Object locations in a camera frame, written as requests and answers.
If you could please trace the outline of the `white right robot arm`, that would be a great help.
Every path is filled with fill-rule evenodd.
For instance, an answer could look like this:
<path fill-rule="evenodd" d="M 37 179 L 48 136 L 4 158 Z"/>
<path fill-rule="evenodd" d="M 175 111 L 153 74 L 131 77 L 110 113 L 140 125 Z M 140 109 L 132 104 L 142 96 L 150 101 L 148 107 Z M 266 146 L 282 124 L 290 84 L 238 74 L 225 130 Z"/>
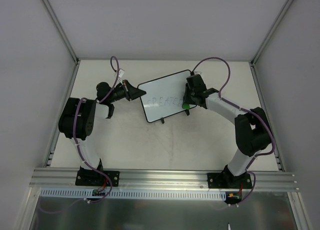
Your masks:
<path fill-rule="evenodd" d="M 197 105 L 229 120 L 235 128 L 237 150 L 232 160 L 215 177 L 208 177 L 209 188 L 240 188 L 248 178 L 255 157 L 274 141 L 264 110 L 244 109 L 221 97 L 218 90 L 207 88 L 199 74 L 186 78 L 183 107 Z"/>

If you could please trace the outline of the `small black-framed whiteboard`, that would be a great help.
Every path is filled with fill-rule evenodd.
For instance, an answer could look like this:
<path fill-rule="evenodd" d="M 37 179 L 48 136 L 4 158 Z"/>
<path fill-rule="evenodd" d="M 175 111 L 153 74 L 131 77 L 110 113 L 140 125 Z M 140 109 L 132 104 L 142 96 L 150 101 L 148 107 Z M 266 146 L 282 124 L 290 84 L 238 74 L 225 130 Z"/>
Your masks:
<path fill-rule="evenodd" d="M 148 123 L 185 113 L 182 108 L 183 96 L 187 77 L 190 75 L 190 70 L 183 70 L 138 85 L 139 89 L 146 92 L 146 95 L 140 97 L 140 101 Z"/>

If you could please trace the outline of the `left aluminium frame post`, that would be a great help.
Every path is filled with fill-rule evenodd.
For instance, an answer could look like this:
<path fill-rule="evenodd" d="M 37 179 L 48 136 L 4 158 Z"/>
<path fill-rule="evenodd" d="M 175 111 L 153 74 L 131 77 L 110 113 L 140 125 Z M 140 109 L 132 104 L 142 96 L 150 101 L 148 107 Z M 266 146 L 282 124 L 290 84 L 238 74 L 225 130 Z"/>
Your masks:
<path fill-rule="evenodd" d="M 73 47 L 72 47 L 72 45 L 71 45 L 71 43 L 70 43 L 70 41 L 69 41 L 69 39 L 68 39 L 68 37 L 67 37 L 67 35 L 65 33 L 65 30 L 64 30 L 64 28 L 63 28 L 63 26 L 62 26 L 62 24 L 61 24 L 61 22 L 60 22 L 60 20 L 59 20 L 59 18 L 57 16 L 56 12 L 55 12 L 55 10 L 54 10 L 50 0 L 41 0 L 41 2 L 43 4 L 46 12 L 48 13 L 48 15 L 49 15 L 54 27 L 56 28 L 56 30 L 57 30 L 57 32 L 58 32 L 63 44 L 65 45 L 69 55 L 71 56 L 73 62 L 75 64 L 77 64 L 78 61 L 79 61 L 79 58 L 77 57 L 77 54 L 74 51 L 74 49 L 73 49 Z"/>

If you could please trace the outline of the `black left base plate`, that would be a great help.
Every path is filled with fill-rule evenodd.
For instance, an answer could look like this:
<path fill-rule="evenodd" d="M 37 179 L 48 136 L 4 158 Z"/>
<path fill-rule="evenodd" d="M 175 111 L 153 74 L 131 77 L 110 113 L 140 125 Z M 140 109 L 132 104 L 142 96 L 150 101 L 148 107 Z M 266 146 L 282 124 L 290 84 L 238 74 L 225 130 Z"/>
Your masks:
<path fill-rule="evenodd" d="M 119 186 L 120 172 L 106 171 L 103 173 L 110 178 L 113 187 Z M 80 168 L 76 175 L 75 185 L 85 187 L 101 187 L 106 180 L 106 177 L 93 170 Z"/>

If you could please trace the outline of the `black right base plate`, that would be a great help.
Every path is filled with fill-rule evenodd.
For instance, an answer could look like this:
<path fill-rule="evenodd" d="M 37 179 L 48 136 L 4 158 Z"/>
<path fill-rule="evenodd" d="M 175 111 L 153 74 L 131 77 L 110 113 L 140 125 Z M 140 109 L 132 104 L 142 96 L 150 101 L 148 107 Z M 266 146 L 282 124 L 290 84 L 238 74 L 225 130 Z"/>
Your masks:
<path fill-rule="evenodd" d="M 207 173 L 209 189 L 252 189 L 253 183 L 249 173 L 240 176 L 228 176 L 224 173 Z"/>

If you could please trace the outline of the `green whiteboard eraser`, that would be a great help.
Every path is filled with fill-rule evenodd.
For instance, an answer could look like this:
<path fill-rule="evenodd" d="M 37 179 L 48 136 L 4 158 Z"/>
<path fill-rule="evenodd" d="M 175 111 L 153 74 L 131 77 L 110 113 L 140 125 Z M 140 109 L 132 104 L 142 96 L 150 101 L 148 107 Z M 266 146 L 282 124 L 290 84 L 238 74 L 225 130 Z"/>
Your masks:
<path fill-rule="evenodd" d="M 187 103 L 184 103 L 184 104 L 182 105 L 182 108 L 185 109 L 185 110 L 189 110 L 189 109 L 190 109 L 190 105 L 187 104 Z"/>

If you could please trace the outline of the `aluminium frame post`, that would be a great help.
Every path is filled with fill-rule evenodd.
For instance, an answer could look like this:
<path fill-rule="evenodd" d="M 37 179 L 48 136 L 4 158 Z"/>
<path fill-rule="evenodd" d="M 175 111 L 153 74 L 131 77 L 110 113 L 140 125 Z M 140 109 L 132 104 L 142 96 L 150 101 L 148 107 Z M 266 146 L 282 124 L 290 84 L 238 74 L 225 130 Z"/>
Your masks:
<path fill-rule="evenodd" d="M 263 51 L 267 47 L 268 43 L 270 42 L 271 38 L 274 36 L 276 30 L 278 29 L 281 22 L 284 20 L 287 12 L 291 8 L 292 4 L 295 0 L 285 0 L 284 4 L 282 5 L 280 11 L 276 15 L 274 21 L 272 22 L 269 30 L 266 33 L 266 36 L 264 37 L 262 43 L 259 45 L 256 53 L 254 54 L 252 60 L 250 61 L 250 64 L 252 66 L 255 66 L 258 62 L 260 56 L 262 55 Z"/>
<path fill-rule="evenodd" d="M 68 37 L 67 37 L 67 35 L 65 33 L 65 30 L 64 30 L 64 28 L 63 28 L 63 26 L 62 26 L 62 24 L 61 24 L 61 22 L 60 22 L 60 20 L 59 20 L 59 18 L 57 16 L 56 12 L 55 12 L 55 10 L 54 10 L 50 0 L 41 0 L 41 2 L 43 4 L 46 12 L 48 13 L 48 15 L 49 15 L 54 27 L 56 28 L 56 30 L 57 30 L 57 32 L 58 32 L 63 44 L 65 45 L 69 55 L 71 56 L 73 62 L 75 64 L 77 64 L 78 61 L 79 61 L 79 58 L 77 57 L 77 54 L 74 51 L 74 49 L 73 49 L 73 47 L 72 47 L 72 45 L 71 45 L 71 43 L 70 43 L 70 41 L 69 41 L 69 39 L 68 39 Z"/>

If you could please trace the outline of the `aluminium mounting rail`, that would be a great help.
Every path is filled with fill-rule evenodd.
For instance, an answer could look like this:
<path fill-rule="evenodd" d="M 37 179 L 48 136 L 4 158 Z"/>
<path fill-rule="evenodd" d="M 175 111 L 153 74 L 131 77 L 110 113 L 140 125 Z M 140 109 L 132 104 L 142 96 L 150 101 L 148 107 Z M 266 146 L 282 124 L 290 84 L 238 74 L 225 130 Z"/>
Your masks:
<path fill-rule="evenodd" d="M 75 168 L 36 168 L 30 187 L 74 187 Z M 300 185 L 290 172 L 255 172 L 255 191 L 298 192 Z M 207 190 L 207 171 L 119 170 L 118 187 L 138 190 Z"/>

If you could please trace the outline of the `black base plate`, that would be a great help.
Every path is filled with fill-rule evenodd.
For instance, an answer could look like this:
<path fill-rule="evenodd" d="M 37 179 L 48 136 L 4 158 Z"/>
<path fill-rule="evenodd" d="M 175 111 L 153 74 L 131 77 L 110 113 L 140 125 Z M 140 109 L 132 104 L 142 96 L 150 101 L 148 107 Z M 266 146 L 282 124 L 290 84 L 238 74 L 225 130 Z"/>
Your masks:
<path fill-rule="evenodd" d="M 240 176 L 228 176 L 224 173 L 207 173 L 209 189 L 252 189 L 253 183 L 249 173 Z"/>
<path fill-rule="evenodd" d="M 113 187 L 119 186 L 120 172 L 106 171 L 103 173 L 110 178 Z M 93 170 L 80 168 L 76 175 L 75 185 L 85 187 L 101 187 L 106 180 L 106 177 Z"/>

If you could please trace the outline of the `right aluminium frame post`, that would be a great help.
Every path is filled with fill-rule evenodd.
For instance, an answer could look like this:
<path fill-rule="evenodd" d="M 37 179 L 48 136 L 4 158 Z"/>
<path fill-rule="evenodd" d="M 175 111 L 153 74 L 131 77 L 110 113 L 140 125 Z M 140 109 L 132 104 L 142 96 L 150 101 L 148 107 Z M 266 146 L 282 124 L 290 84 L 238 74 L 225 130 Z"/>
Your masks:
<path fill-rule="evenodd" d="M 287 12 L 291 8 L 292 4 L 295 0 L 285 0 L 284 4 L 282 5 L 280 11 L 276 15 L 274 21 L 272 22 L 269 30 L 266 33 L 266 36 L 264 37 L 262 43 L 259 45 L 256 53 L 254 54 L 252 60 L 250 61 L 250 64 L 252 66 L 255 66 L 258 62 L 260 56 L 262 55 L 263 51 L 267 47 L 268 43 L 270 42 L 271 38 L 274 36 L 276 30 L 278 29 L 281 22 L 284 20 Z"/>

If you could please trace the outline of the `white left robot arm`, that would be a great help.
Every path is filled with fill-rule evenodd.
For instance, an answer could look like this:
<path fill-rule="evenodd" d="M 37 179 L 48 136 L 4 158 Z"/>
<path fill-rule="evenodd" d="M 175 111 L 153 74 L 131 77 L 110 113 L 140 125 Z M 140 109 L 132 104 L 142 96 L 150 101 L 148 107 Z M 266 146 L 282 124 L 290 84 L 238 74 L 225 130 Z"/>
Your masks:
<path fill-rule="evenodd" d="M 80 180 L 88 179 L 93 185 L 99 185 L 105 178 L 101 158 L 90 137 L 95 120 L 110 119 L 115 110 L 114 102 L 122 99 L 135 100 L 146 93 L 127 80 L 113 87 L 101 82 L 96 86 L 96 100 L 72 97 L 67 100 L 59 118 L 58 129 L 75 145 L 80 158 L 77 176 Z"/>

